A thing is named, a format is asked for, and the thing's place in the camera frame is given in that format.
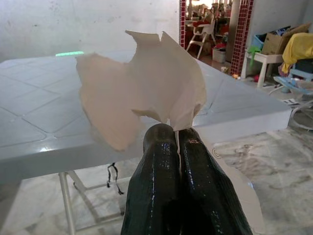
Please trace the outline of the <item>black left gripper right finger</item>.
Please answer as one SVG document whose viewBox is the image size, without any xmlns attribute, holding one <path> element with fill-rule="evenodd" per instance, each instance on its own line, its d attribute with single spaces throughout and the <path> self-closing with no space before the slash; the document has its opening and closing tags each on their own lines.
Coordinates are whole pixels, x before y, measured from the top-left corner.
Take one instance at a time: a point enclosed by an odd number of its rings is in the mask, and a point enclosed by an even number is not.
<svg viewBox="0 0 313 235">
<path fill-rule="evenodd" d="M 184 235 L 250 235 L 234 186 L 193 129 L 179 132 Z"/>
</svg>

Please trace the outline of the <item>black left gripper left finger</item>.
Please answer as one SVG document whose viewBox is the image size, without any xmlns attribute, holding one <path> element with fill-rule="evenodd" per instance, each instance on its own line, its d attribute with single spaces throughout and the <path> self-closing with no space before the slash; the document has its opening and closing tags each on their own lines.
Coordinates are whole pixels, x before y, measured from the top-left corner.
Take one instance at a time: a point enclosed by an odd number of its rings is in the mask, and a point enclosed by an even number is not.
<svg viewBox="0 0 313 235">
<path fill-rule="evenodd" d="M 150 127 L 128 186 L 121 234 L 180 234 L 180 173 L 173 128 Z"/>
</svg>

